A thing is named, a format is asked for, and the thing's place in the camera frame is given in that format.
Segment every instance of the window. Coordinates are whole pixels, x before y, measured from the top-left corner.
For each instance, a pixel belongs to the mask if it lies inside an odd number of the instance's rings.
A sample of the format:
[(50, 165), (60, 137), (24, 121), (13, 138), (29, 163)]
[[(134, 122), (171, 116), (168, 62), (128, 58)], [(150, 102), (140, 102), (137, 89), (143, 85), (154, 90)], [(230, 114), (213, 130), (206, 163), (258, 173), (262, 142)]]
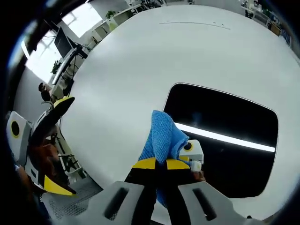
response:
[(55, 61), (61, 58), (54, 44), (55, 36), (52, 31), (47, 32), (26, 62), (27, 68), (46, 83), (53, 76), (51, 71)]
[(102, 18), (91, 4), (85, 3), (67, 14), (62, 20), (80, 38)]

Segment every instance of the white tabletop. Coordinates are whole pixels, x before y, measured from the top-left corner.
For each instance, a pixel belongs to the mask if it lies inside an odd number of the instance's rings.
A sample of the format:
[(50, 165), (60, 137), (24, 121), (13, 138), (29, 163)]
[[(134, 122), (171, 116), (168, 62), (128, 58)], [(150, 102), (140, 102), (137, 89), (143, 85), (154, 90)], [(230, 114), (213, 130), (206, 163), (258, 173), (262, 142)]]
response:
[[(163, 110), (175, 83), (228, 92), (276, 112), (277, 155), (266, 189), (232, 202), (238, 213), (257, 219), (278, 211), (300, 171), (300, 67), (271, 31), (213, 7), (138, 13), (89, 54), (61, 125), (89, 175), (104, 188), (126, 178), (146, 142), (152, 111)], [(170, 223), (160, 205), (152, 218)]]

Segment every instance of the blue cloth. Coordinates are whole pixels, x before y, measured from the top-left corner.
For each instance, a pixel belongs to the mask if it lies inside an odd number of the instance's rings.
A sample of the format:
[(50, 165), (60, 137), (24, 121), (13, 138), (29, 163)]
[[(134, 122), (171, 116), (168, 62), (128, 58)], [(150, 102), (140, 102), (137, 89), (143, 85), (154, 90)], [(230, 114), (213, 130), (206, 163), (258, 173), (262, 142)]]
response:
[[(167, 158), (179, 158), (179, 151), (188, 143), (188, 136), (179, 130), (172, 118), (165, 112), (154, 110), (151, 118), (151, 130), (139, 160), (155, 157), (164, 164)], [(165, 198), (157, 190), (157, 200), (163, 205)]]

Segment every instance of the computer monitor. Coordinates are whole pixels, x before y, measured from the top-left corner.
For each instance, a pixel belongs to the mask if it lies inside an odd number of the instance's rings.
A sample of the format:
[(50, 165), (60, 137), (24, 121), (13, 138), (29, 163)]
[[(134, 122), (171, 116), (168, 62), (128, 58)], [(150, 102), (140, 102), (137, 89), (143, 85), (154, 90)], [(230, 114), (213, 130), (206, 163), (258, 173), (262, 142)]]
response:
[(62, 28), (58, 30), (54, 43), (63, 58), (73, 49)]

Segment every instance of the black panel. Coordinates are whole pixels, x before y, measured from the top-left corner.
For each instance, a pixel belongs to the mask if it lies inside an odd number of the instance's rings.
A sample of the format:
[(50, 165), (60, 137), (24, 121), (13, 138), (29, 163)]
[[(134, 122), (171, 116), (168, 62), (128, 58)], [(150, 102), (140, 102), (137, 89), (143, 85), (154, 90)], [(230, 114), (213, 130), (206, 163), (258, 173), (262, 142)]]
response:
[[(274, 148), (277, 144), (278, 119), (272, 110), (220, 91), (176, 84), (164, 111), (177, 123)], [(238, 198), (264, 190), (275, 152), (185, 133), (200, 142), (205, 178), (217, 190)]]

